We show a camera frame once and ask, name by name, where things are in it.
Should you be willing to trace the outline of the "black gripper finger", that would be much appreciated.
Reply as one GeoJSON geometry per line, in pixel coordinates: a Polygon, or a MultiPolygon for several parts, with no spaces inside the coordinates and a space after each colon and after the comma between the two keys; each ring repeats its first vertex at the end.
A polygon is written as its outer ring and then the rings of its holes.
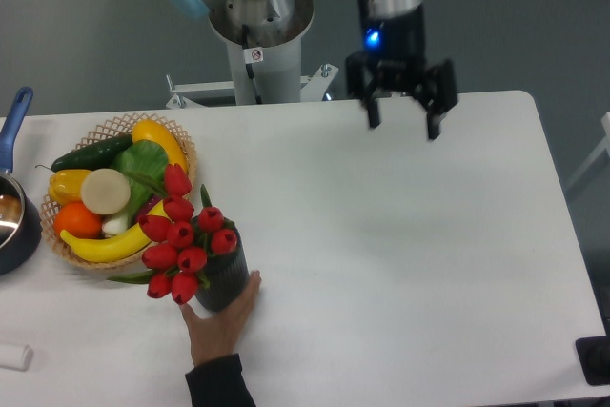
{"type": "Polygon", "coordinates": [[[426,111],[428,139],[436,140],[440,136],[442,119],[458,103],[453,61],[445,59],[426,69],[415,86],[413,97],[426,111]]]}
{"type": "Polygon", "coordinates": [[[368,55],[349,55],[345,60],[345,70],[348,95],[360,101],[367,112],[369,128],[376,129],[381,124],[376,98],[379,84],[376,74],[370,69],[368,55]]]}

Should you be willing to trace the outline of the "dark sleeved forearm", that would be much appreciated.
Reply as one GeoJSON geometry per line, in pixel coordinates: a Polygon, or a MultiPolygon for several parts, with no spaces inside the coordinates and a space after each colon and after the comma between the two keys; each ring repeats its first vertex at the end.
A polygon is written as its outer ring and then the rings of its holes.
{"type": "Polygon", "coordinates": [[[194,367],[186,375],[192,406],[255,407],[242,375],[239,354],[223,356],[194,367]]]}

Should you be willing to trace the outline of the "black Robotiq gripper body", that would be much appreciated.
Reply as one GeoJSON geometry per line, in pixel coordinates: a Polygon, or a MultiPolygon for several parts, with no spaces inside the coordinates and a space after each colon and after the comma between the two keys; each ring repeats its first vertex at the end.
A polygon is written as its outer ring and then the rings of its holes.
{"type": "Polygon", "coordinates": [[[348,94],[365,96],[369,84],[364,73],[368,72],[370,81],[386,91],[406,92],[414,98],[453,96],[453,62],[427,62],[421,5],[389,17],[374,17],[362,5],[359,20],[362,49],[345,60],[348,94]]]}

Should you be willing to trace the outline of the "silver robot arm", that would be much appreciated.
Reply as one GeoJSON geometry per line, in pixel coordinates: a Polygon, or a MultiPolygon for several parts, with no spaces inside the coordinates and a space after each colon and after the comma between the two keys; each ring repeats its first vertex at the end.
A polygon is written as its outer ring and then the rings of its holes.
{"type": "Polygon", "coordinates": [[[360,100],[371,129],[380,125],[378,92],[400,92],[426,112],[435,140],[446,113],[458,103],[453,62],[426,58],[423,0],[356,0],[362,49],[345,59],[348,94],[360,100]]]}

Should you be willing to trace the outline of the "person's hand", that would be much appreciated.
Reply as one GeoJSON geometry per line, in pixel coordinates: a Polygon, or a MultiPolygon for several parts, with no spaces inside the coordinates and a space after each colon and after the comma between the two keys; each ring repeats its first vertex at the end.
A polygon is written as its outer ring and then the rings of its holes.
{"type": "Polygon", "coordinates": [[[261,283],[260,271],[252,271],[240,295],[228,307],[212,317],[201,318],[190,305],[180,306],[190,338],[194,367],[234,353],[254,309],[261,283]]]}

